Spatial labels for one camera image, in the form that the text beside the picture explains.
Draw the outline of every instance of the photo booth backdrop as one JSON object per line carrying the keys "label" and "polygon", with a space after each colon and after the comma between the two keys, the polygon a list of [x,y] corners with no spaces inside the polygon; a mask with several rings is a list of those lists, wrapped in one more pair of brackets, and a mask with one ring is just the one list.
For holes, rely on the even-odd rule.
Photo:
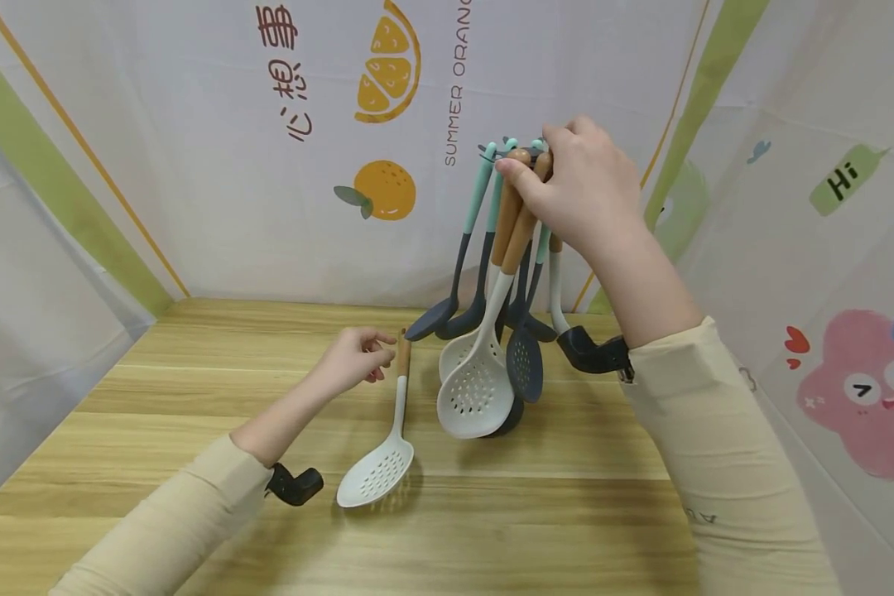
{"label": "photo booth backdrop", "polygon": [[894,594],[894,0],[0,0],[0,484],[173,301],[440,300],[478,145],[578,112]]}

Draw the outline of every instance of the long sleeve shirt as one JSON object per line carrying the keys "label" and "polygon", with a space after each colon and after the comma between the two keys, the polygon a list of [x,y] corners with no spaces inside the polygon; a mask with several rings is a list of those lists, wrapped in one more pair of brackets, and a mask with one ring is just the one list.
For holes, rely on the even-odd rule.
{"label": "long sleeve shirt", "polygon": [[[715,323],[631,350],[625,383],[658,446],[706,596],[837,596],[815,520]],[[226,435],[133,509],[50,591],[173,594],[260,500],[272,471]]]}

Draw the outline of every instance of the wood grain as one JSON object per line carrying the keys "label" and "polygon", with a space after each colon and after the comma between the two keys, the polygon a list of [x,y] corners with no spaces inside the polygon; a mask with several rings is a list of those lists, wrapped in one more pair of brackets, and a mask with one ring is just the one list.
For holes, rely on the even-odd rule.
{"label": "wood grain", "polygon": [[[341,328],[391,334],[411,310],[237,300],[177,304],[0,491],[0,594],[43,594],[121,516],[219,435],[262,410]],[[599,341],[603,316],[571,316]],[[413,344],[390,497],[343,511],[334,491],[390,430],[395,375],[330,403],[284,463],[314,466],[306,506],[270,497],[183,594],[696,594],[694,547],[651,440],[613,375],[542,346],[540,403],[507,437],[460,441],[436,420],[437,355]]]}

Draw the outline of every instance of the black clip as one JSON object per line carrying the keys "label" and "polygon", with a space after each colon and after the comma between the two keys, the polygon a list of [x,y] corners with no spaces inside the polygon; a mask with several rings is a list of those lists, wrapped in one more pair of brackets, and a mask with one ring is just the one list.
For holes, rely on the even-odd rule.
{"label": "black clip", "polygon": [[581,372],[604,375],[620,371],[623,382],[631,382],[635,373],[629,360],[629,347],[622,336],[616,336],[605,344],[596,344],[583,326],[571,327],[556,338],[566,359]]}
{"label": "black clip", "polygon": [[301,507],[307,503],[322,488],[325,481],[314,467],[310,467],[297,478],[291,476],[291,472],[279,463],[272,466],[274,474],[271,481],[265,487],[265,496],[273,494],[280,501],[284,501],[292,507]]}

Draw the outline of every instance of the white ladle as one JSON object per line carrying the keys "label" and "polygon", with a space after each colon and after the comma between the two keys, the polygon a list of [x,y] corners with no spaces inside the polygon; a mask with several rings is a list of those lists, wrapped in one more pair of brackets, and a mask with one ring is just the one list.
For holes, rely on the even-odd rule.
{"label": "white ladle", "polygon": [[[546,149],[545,143],[537,138],[531,144],[534,149],[543,150]],[[515,138],[509,139],[507,141],[507,150],[512,151],[517,148],[517,140]],[[503,187],[503,181],[497,180],[493,182],[496,189]],[[512,233],[512,226],[517,221],[517,214],[520,213],[520,205],[516,204],[516,201],[511,201],[508,199],[504,200],[503,194],[498,193],[493,196],[493,200],[499,201],[499,215],[497,216],[497,227],[495,236],[493,236],[493,252],[490,256],[490,265],[489,269],[487,269],[487,288],[493,288],[497,285],[497,276],[501,271],[501,265],[503,264],[503,256],[506,255],[506,247],[510,241],[510,234]],[[457,368],[460,363],[464,361],[464,358],[467,357],[467,353],[470,353],[471,348],[473,347],[474,340],[477,339],[477,329],[474,329],[470,333],[462,334],[459,338],[454,338],[451,340],[451,343],[445,345],[443,349],[440,350],[440,358],[437,359],[437,374],[440,375],[440,383],[447,381],[447,375],[451,374],[455,368]],[[496,334],[493,335],[492,339],[493,343],[491,344],[491,351],[494,349],[497,350],[497,357],[501,360],[504,360],[506,356],[503,353],[503,348],[501,347],[501,343],[497,341]]]}
{"label": "white ladle", "polygon": [[391,434],[341,478],[336,497],[341,507],[363,507],[382,500],[401,481],[414,459],[414,445],[404,440],[403,435],[407,377],[411,368],[411,343],[404,338],[404,333],[402,330],[397,346],[397,398]]}
{"label": "white ladle", "polygon": [[[508,157],[527,165],[530,163],[528,151],[511,151]],[[543,153],[536,158],[536,167],[540,167],[541,161],[549,160],[549,153]],[[514,392],[507,375],[505,359],[498,349],[499,342],[493,332],[493,324],[497,322],[497,315],[506,300],[523,251],[530,238],[533,238],[536,226],[535,215],[529,209],[521,207],[521,196],[511,184],[504,181],[501,216],[504,211],[509,213],[515,208],[520,213],[517,214],[509,243],[503,241],[501,226],[497,225],[497,236],[493,242],[495,247],[499,243],[505,249],[501,271],[491,290],[486,313],[473,345],[460,365],[449,373],[437,393],[437,419],[447,433],[458,439],[476,439],[493,433],[503,425],[514,402]],[[452,340],[451,344],[468,342],[466,337],[460,337]],[[445,351],[458,349],[451,344],[445,346]]]}

